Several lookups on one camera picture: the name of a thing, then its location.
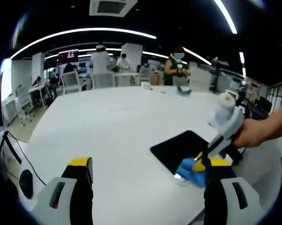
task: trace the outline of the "blue cloth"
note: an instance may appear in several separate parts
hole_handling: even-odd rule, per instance
[[[194,172],[192,167],[196,164],[196,161],[193,158],[185,158],[182,163],[179,165],[176,173],[179,174],[186,180],[189,180],[196,184],[199,187],[204,188],[205,185],[205,176],[206,172]]]

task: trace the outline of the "person in white shirt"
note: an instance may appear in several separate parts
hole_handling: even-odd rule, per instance
[[[109,56],[105,50],[105,46],[96,46],[96,52],[91,56],[91,64],[93,66],[93,74],[102,74],[107,72]]]
[[[117,60],[117,66],[123,68],[123,69],[128,69],[130,67],[130,62],[126,58],[126,54],[123,53],[121,57]]]

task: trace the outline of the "face mask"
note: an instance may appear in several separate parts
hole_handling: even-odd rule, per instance
[[[181,60],[184,57],[184,53],[174,53],[175,58]]]

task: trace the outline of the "human hand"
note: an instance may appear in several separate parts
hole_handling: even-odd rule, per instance
[[[241,127],[240,135],[233,141],[239,148],[257,147],[266,141],[267,128],[262,120],[246,119]]]

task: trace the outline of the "ceiling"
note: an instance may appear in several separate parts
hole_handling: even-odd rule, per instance
[[[242,73],[239,58],[242,51],[247,76],[272,85],[282,81],[282,0],[264,0],[263,8],[253,1],[257,0],[222,0],[234,21],[236,35],[213,0],[180,0],[179,4],[139,0],[124,18],[89,16],[90,0],[40,1],[27,11],[15,49],[10,49],[8,55],[35,40],[65,30],[120,28],[154,35],[157,39],[111,31],[76,32],[37,43],[14,59],[31,57],[38,52],[56,54],[73,47],[50,50],[80,43],[94,43],[77,47],[85,49],[94,48],[96,42],[118,43],[105,44],[109,48],[132,42],[142,44],[144,51],[163,55],[169,55],[174,46],[182,45],[209,60],[219,56],[229,63],[230,70]],[[183,60],[201,62],[190,54],[185,54]]]

